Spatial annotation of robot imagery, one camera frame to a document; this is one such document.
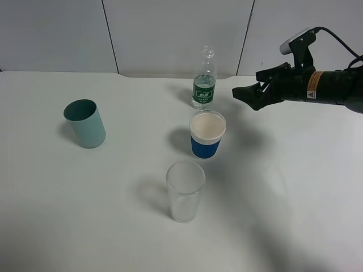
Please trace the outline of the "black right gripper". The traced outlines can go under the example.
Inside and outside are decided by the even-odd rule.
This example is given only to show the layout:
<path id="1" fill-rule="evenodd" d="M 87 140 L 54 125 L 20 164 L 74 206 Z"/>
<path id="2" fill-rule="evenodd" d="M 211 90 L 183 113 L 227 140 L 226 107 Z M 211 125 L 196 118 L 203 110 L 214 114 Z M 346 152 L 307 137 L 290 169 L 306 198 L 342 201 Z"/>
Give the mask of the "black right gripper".
<path id="1" fill-rule="evenodd" d="M 314 103 L 315 99 L 307 97 L 307 85 L 314 71 L 314 66 L 308 66 L 302 72 L 296 72 L 295 68 L 285 62 L 276 67 L 256 72 L 258 82 L 247 87 L 233 88 L 233 98 L 246 103 L 255 111 L 283 101 Z M 260 83 L 270 82 L 276 76 L 278 78 L 272 87 L 270 83 Z"/>

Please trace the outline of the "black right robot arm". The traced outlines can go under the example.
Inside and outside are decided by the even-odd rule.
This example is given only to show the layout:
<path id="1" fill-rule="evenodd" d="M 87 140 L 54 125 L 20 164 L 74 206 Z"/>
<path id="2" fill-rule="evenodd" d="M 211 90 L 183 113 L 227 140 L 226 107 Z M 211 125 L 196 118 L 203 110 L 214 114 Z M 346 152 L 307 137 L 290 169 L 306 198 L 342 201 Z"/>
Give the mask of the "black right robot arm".
<path id="1" fill-rule="evenodd" d="M 342 105 L 362 113 L 362 67 L 316 71 L 310 66 L 297 72 L 283 63 L 256 73 L 257 83 L 232 89 L 233 98 L 258 111 L 283 101 Z"/>

